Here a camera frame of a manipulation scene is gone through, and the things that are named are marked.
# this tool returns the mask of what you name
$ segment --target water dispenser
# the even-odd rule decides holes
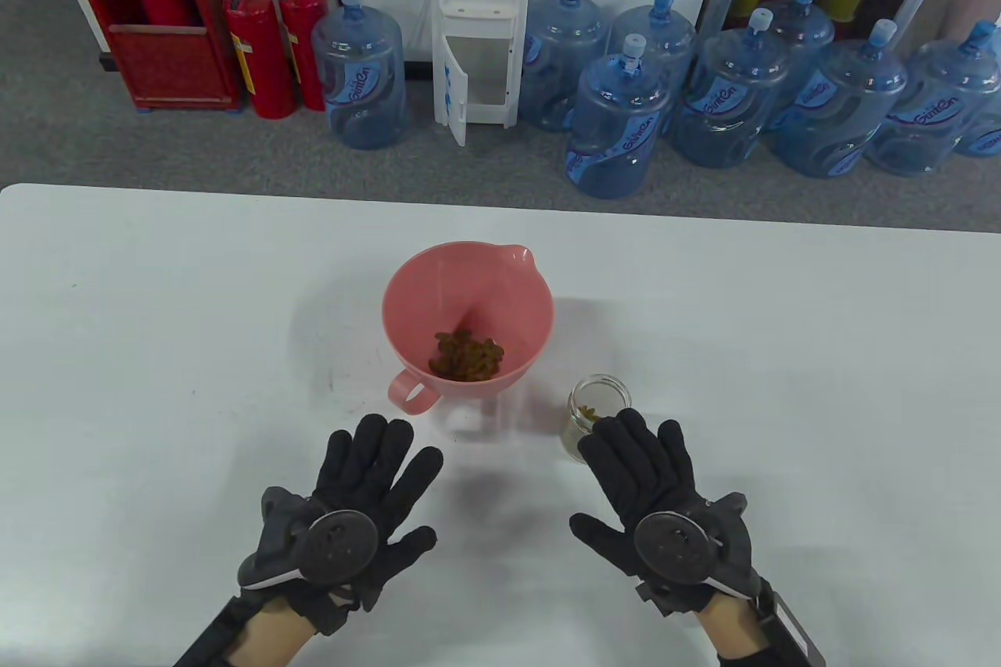
[[[529,0],[433,0],[434,118],[465,145],[467,123],[518,121]]]

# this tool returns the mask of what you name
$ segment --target white table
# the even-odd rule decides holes
[[[611,520],[554,435],[592,372],[748,494],[829,663],[997,663],[1001,237],[38,185],[0,194],[0,663],[171,664],[264,487],[396,416],[382,289],[457,238],[535,251],[555,338],[495,413],[413,421],[439,545],[300,664],[712,663],[570,534]]]

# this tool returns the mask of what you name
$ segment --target gray carpet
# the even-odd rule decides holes
[[[411,127],[395,148],[348,151],[314,112],[139,116],[73,0],[0,0],[0,185],[17,181],[378,201],[508,205],[809,223],[1001,231],[1001,162],[955,158],[901,180],[865,166],[815,181],[768,152],[728,173],[669,148],[647,188],[594,201],[560,164],[564,138],[528,126],[472,126],[468,148],[433,121],[429,84],[410,84]]]

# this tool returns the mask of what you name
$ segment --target funnel handle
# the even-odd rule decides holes
[[[410,399],[410,393],[417,386],[423,386],[423,388],[417,392],[416,396]],[[389,384],[388,396],[389,402],[392,402],[410,417],[416,417],[425,413],[432,406],[435,406],[437,400],[441,398],[436,391],[415,377],[409,370],[404,370],[396,378],[393,378],[392,383]]]

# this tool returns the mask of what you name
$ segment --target blue water bottle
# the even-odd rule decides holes
[[[991,52],[1001,64],[1001,34],[994,34]],[[988,158],[1001,153],[1001,91],[991,96],[980,116],[973,120],[970,129],[956,146],[959,155],[971,158]]]
[[[771,24],[772,11],[759,7],[747,28],[706,41],[675,117],[675,147],[691,162],[728,169],[754,151],[789,73],[789,52],[767,32]]]
[[[340,142],[372,151],[406,130],[403,36],[384,12],[343,2],[312,34],[326,116]]]
[[[1001,89],[988,46],[997,27],[981,20],[963,44],[931,41],[908,62],[904,95],[890,110],[866,157],[890,173],[934,171]]]
[[[647,39],[644,64],[661,66],[671,99],[678,102],[692,67],[698,37],[690,21],[672,9],[674,5],[675,0],[654,0],[654,5],[640,5],[623,12],[612,24],[609,52],[619,52],[629,34],[641,34]],[[670,117],[664,117],[662,131],[667,133],[670,124]]]
[[[880,20],[869,41],[840,41],[820,53],[776,138],[787,166],[815,177],[855,169],[907,85],[904,63],[886,48],[896,32],[896,23]]]
[[[775,116],[766,130],[779,130],[793,110],[796,96],[814,70],[821,49],[834,41],[834,23],[830,16],[814,4],[815,0],[778,0],[765,7],[775,16],[770,32],[789,45],[789,77],[779,91]]]
[[[671,91],[659,66],[644,66],[647,39],[629,34],[622,55],[597,59],[581,76],[567,149],[567,176],[594,198],[626,198],[643,187]]]
[[[581,73],[604,55],[607,30],[590,0],[540,0],[529,7],[519,119],[569,130]]]

